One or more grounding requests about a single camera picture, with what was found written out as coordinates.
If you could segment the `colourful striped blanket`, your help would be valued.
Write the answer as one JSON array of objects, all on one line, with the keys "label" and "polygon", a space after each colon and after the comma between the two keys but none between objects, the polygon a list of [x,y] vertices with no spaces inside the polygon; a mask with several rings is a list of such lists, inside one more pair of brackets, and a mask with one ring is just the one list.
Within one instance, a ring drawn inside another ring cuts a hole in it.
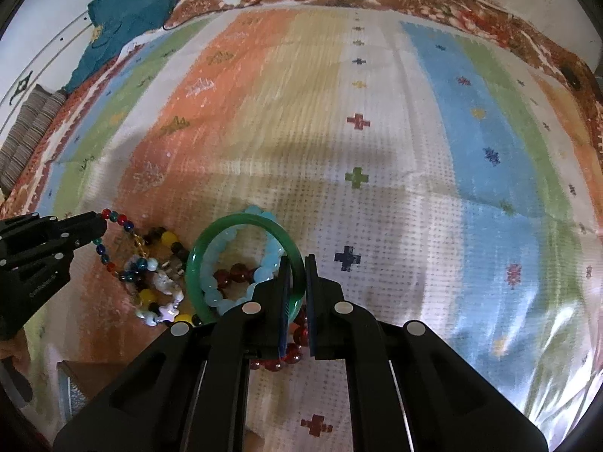
[{"label": "colourful striped blanket", "polygon": [[425,321],[559,445],[602,382],[602,170],[570,88],[393,12],[229,11],[73,94],[2,212],[191,245],[257,206],[346,298]]}]

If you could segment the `green jade bangle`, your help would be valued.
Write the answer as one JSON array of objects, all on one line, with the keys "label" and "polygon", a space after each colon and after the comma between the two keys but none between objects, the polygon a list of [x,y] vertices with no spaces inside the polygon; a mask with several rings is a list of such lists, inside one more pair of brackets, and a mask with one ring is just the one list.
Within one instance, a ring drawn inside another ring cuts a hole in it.
[{"label": "green jade bangle", "polygon": [[290,322],[297,317],[302,308],[303,297],[306,291],[306,268],[302,255],[296,243],[275,220],[261,214],[237,212],[223,216],[211,223],[196,239],[189,252],[186,265],[185,282],[187,295],[194,307],[195,313],[203,324],[216,322],[219,317],[217,312],[204,301],[204,291],[201,289],[201,265],[204,255],[207,254],[210,243],[217,239],[221,233],[233,226],[257,226],[270,234],[283,248],[290,263],[292,273],[292,288],[288,292],[288,318]]}]

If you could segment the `teal garment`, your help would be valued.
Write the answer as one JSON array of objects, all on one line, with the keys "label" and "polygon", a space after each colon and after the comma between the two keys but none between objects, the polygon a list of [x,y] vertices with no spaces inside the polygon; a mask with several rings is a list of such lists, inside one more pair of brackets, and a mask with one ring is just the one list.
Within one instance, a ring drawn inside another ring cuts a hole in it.
[{"label": "teal garment", "polygon": [[96,37],[84,51],[78,66],[64,86],[73,93],[86,79],[115,58],[136,37],[159,27],[170,17],[177,0],[93,0],[89,20]]}]

